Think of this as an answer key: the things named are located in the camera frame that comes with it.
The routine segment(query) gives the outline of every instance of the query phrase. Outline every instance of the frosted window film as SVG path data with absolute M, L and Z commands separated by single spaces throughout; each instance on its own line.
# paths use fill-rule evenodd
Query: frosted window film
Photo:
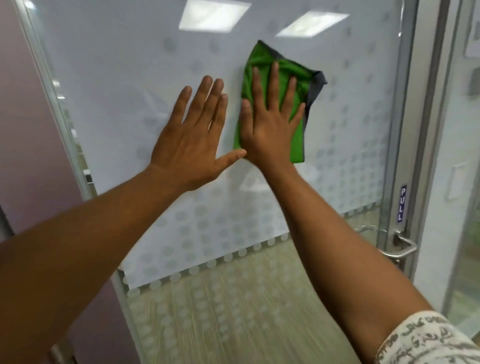
M 350 14 L 326 32 L 276 35 L 309 9 L 259 0 L 228 34 L 179 30 L 185 2 L 38 0 L 33 17 L 61 85 L 62 102 L 99 193 L 140 172 L 178 93 L 203 75 L 221 77 L 229 95 L 218 154 L 232 146 L 242 70 L 258 39 L 286 57 L 324 71 L 329 84 L 314 103 L 300 173 L 338 211 L 382 196 L 398 53 L 398 4 L 314 1 Z M 175 202 L 129 253 L 130 288 L 170 276 L 287 233 L 261 173 L 240 161 Z

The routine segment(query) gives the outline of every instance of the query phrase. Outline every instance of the shirt sleeve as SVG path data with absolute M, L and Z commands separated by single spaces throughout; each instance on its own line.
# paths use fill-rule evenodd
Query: shirt sleeve
M 418 312 L 402 322 L 381 345 L 376 364 L 480 363 L 480 349 L 434 311 Z

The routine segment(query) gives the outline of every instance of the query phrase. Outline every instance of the green microfiber towel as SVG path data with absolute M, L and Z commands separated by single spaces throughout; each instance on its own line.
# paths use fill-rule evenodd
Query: green microfiber towel
M 312 71 L 294 61 L 287 60 L 276 50 L 270 48 L 264 42 L 259 40 L 248 57 L 245 71 L 243 73 L 243 84 L 241 89 L 241 97 L 253 102 L 252 98 L 252 67 L 256 66 L 260 70 L 262 79 L 262 87 L 264 90 L 264 99 L 268 89 L 268 80 L 270 67 L 274 61 L 279 65 L 279 95 L 280 105 L 287 91 L 288 81 L 290 77 L 297 78 L 297 89 L 295 91 L 295 100 L 293 111 L 290 119 L 297 112 L 302 102 L 305 102 L 305 113 L 298 129 L 296 130 L 290 151 L 290 160 L 293 163 L 302 163 L 305 161 L 304 133 L 307 126 L 310 107 L 320 94 L 323 86 L 327 84 L 325 76 L 321 71 Z M 241 148 L 240 144 L 240 125 L 237 124 L 235 132 L 234 149 Z

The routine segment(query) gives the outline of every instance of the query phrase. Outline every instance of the door handle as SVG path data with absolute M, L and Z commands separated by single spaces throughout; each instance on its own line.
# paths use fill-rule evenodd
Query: door handle
M 378 231 L 378 230 L 379 230 L 378 227 L 374 225 L 363 225 L 358 229 L 355 229 L 355 231 L 359 234 L 365 231 Z M 380 252 L 383 255 L 385 255 L 388 259 L 392 260 L 397 266 L 402 267 L 404 266 L 404 264 L 400 264 L 400 262 L 405 261 L 410 255 L 413 255 L 416 251 L 418 251 L 418 245 L 413 240 L 403 236 L 403 232 L 401 231 L 397 231 L 395 233 L 395 239 L 397 239 L 400 242 L 399 244 L 400 246 L 404 246 L 402 250 L 395 253 L 389 253 L 383 250 L 380 250 Z

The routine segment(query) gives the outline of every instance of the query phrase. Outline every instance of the wall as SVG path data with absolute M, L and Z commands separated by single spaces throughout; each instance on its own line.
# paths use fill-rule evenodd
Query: wall
M 0 1 L 0 206 L 19 233 L 82 202 L 13 2 Z M 112 282 L 69 330 L 79 363 L 138 363 Z
M 480 98 L 468 96 L 472 71 L 480 60 L 464 58 L 473 0 L 463 2 L 450 71 L 450 96 L 445 101 L 431 195 L 421 238 L 414 283 L 435 309 L 441 310 L 456 262 L 470 196 L 480 161 Z M 447 200 L 451 169 L 467 162 L 468 175 L 460 197 Z

